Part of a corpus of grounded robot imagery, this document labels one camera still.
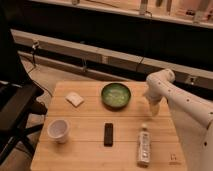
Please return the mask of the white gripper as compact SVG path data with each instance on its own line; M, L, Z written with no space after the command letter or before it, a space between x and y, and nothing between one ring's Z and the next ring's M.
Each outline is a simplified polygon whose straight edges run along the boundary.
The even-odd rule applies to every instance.
M144 97L149 102L149 109L152 116L157 116L160 110L160 105L157 103L162 100L163 95L152 88L148 88L144 93Z

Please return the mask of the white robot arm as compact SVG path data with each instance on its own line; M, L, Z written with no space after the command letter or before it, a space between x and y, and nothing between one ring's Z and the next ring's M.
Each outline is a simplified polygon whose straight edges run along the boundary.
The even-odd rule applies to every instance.
M213 171L213 103L175 86L174 81L175 74L171 69L163 69L146 77L148 89L144 96L149 103L150 111L156 116L159 103L165 97L203 126L207 132L199 171Z

